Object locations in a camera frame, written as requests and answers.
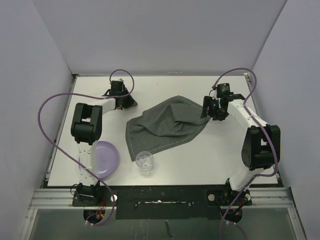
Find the grey cloth napkin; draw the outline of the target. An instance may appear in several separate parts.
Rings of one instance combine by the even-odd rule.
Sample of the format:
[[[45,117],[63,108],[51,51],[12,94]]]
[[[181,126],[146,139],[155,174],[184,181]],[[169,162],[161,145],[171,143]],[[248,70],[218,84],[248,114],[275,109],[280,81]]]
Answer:
[[[201,114],[202,106],[177,95],[130,119],[125,140],[131,161],[141,152],[154,155],[192,141],[211,119]]]

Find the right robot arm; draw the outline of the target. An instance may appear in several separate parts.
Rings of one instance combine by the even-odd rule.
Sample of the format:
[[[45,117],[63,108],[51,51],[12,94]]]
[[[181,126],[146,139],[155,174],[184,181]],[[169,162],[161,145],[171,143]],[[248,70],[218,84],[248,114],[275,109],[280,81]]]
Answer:
[[[229,178],[230,187],[222,192],[223,200],[232,205],[241,197],[239,191],[248,187],[253,177],[270,169],[280,160],[281,131],[277,125],[270,125],[246,105],[245,97],[233,93],[229,83],[213,87],[216,96],[203,98],[201,118],[211,117],[223,121],[233,117],[245,132],[241,149],[242,167]]]

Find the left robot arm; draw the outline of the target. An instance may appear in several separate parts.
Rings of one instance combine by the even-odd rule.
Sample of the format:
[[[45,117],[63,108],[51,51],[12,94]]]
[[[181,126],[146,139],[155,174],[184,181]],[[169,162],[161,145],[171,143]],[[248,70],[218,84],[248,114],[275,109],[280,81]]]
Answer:
[[[92,104],[77,103],[71,123],[71,135],[78,148],[80,180],[76,187],[78,197],[91,206],[102,199],[100,179],[108,177],[118,167],[119,152],[107,141],[100,140],[103,131],[103,115],[113,110],[126,110],[138,103],[129,95],[122,79],[112,80],[104,100]]]

